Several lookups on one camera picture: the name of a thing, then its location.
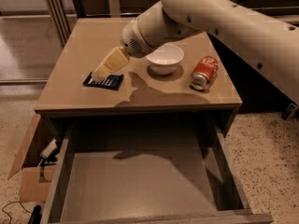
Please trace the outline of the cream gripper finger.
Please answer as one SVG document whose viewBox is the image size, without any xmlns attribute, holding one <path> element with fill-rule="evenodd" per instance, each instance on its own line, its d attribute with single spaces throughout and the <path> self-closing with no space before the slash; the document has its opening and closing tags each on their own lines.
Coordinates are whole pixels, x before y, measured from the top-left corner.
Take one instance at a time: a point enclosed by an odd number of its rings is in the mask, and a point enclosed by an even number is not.
<svg viewBox="0 0 299 224">
<path fill-rule="evenodd" d="M 105 64 L 100 64 L 93 72 L 92 78 L 96 82 L 100 82 L 111 75 L 111 69 Z"/>
</svg>

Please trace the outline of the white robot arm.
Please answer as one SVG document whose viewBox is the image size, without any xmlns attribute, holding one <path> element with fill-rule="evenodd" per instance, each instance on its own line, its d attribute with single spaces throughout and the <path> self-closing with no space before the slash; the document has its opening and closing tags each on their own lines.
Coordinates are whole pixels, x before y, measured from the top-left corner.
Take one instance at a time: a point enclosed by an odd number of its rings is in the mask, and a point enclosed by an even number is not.
<svg viewBox="0 0 299 224">
<path fill-rule="evenodd" d="M 165 43 L 206 32 L 299 103 L 299 29 L 230 0 L 160 0 L 122 30 L 93 71 L 101 81 Z"/>
</svg>

